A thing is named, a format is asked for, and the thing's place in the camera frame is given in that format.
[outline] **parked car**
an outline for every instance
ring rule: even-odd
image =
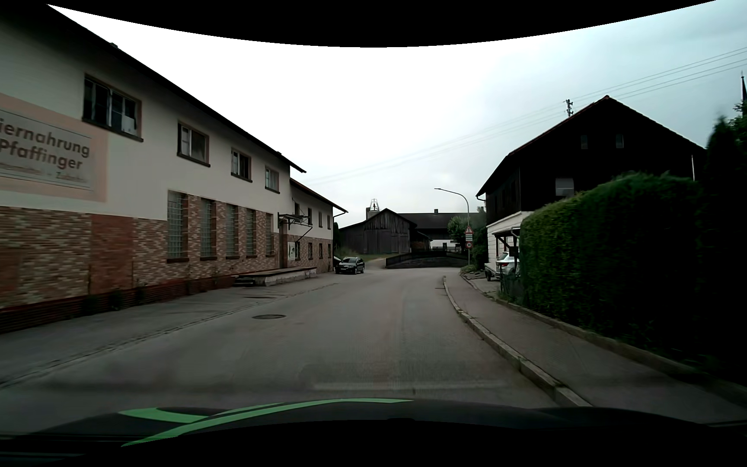
[[[485,278],[487,281],[492,281],[492,278],[499,278],[498,274],[511,274],[514,272],[515,265],[520,267],[520,259],[515,261],[514,256],[509,253],[504,253],[503,258],[498,259],[495,263],[495,269],[484,268]]]
[[[337,274],[356,274],[357,272],[365,272],[365,261],[361,258],[345,258],[336,266]]]

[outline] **church steeple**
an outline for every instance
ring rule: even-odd
[[[742,113],[747,112],[747,89],[745,89],[745,76],[742,76]]]

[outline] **green stripe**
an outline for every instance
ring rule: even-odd
[[[395,402],[410,402],[410,400],[406,399],[327,399],[327,400],[312,400],[310,402],[300,402],[298,404],[290,404],[288,406],[281,406],[281,407],[271,407],[266,409],[260,409],[260,410],[254,410],[246,413],[240,413],[240,414],[234,414],[231,416],[222,416],[218,418],[213,419],[205,419],[203,421],[198,421],[195,423],[192,423],[190,425],[184,425],[184,426],[178,426],[171,430],[163,431],[162,433],[158,433],[157,435],[151,435],[148,438],[143,438],[142,440],[138,441],[130,441],[129,443],[124,444],[123,446],[130,446],[130,445],[137,445],[139,443],[145,443],[148,441],[157,441],[157,440],[164,440],[167,438],[173,438],[175,436],[183,435],[195,430],[203,430],[204,428],[209,428],[211,426],[215,425],[222,425],[225,423],[230,423],[233,421],[238,421],[239,419],[247,419],[247,418],[253,418],[257,416],[265,416],[274,414],[276,412],[282,412],[285,410],[293,410],[293,409],[300,409],[303,407],[312,407],[312,406],[321,406],[324,404],[334,404],[336,402],[379,402],[383,404],[393,404]],[[248,407],[245,409],[236,409],[236,410],[247,410],[251,409],[253,407]]]
[[[144,419],[156,419],[158,421],[172,421],[174,423],[192,423],[208,416],[193,416],[190,414],[179,414],[178,412],[168,412],[157,408],[152,409],[132,409],[119,412],[121,416],[130,416]]]

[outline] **white car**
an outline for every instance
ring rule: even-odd
[[[520,259],[516,260],[517,267],[520,267]],[[515,259],[514,256],[504,253],[503,257],[498,259],[497,262],[495,262],[495,268],[494,270],[485,268],[485,278],[486,280],[491,281],[492,278],[499,278],[498,274],[503,274],[504,276],[506,274],[511,274],[514,271],[515,268]]]
[[[512,274],[515,265],[520,266],[520,260],[515,259],[514,256],[508,253],[506,253],[503,258],[497,260],[497,267],[504,276],[506,274]]]

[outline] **sidewalk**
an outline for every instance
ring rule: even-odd
[[[492,302],[463,278],[446,284],[463,311],[593,406],[696,423],[747,419],[745,408]]]
[[[110,352],[123,345],[333,283],[332,275],[321,274],[270,288],[221,288],[169,302],[1,334],[0,387],[89,355]]]

